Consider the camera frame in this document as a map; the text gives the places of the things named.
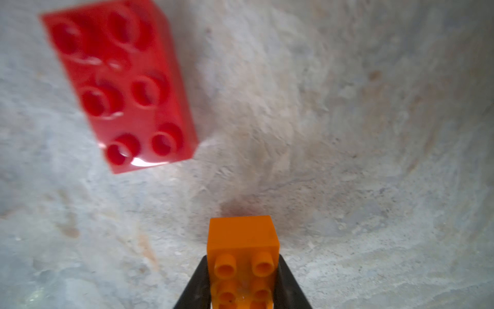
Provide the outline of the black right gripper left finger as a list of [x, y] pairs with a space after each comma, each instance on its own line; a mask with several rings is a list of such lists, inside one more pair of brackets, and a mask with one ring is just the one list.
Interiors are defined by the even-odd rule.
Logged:
[[173, 309], [210, 309], [211, 304], [208, 263], [203, 256]]

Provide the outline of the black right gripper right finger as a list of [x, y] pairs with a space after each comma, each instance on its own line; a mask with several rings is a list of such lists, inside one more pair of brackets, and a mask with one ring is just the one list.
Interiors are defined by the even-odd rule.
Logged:
[[274, 309], [313, 308], [282, 255], [279, 256], [273, 300]]

